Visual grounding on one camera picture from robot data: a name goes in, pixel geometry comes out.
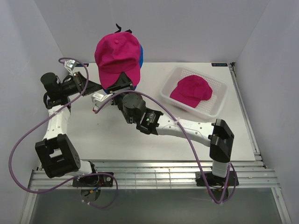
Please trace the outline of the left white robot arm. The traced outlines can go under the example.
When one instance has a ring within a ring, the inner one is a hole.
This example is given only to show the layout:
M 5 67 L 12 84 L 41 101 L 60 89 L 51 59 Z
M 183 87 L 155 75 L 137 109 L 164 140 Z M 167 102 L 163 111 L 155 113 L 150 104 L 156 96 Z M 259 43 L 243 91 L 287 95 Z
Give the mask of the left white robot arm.
M 46 134 L 35 144 L 35 150 L 46 175 L 49 178 L 83 175 L 83 184 L 95 186 L 99 182 L 95 165 L 80 159 L 67 136 L 67 126 L 71 115 L 70 96 L 95 93 L 102 89 L 101 85 L 88 81 L 80 72 L 67 75 L 63 81 L 48 72 L 42 75 L 41 82 L 46 90 L 43 102 L 50 119 Z

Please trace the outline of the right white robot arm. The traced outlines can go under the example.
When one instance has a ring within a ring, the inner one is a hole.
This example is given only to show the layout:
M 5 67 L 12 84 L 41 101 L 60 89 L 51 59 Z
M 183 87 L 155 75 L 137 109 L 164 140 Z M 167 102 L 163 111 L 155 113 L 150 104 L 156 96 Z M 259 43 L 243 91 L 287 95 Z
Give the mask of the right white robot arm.
M 199 142 L 210 148 L 209 156 L 213 161 L 211 180 L 222 185 L 228 180 L 228 166 L 231 159 L 234 134 L 222 119 L 214 123 L 200 123 L 185 119 L 173 119 L 161 111 L 146 107 L 141 94 L 134 91 L 133 82 L 121 73 L 117 81 L 106 89 L 109 94 L 116 94 L 113 104 L 118 106 L 125 120 L 135 124 L 140 132 L 150 135 L 167 135 Z

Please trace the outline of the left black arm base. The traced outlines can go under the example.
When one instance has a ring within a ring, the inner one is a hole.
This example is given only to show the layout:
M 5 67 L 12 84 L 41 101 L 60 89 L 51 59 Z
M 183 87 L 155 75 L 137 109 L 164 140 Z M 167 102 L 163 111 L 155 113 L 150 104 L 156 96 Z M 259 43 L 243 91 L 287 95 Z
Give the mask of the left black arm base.
M 72 182 L 73 187 L 112 187 L 113 178 L 109 175 L 80 176 Z

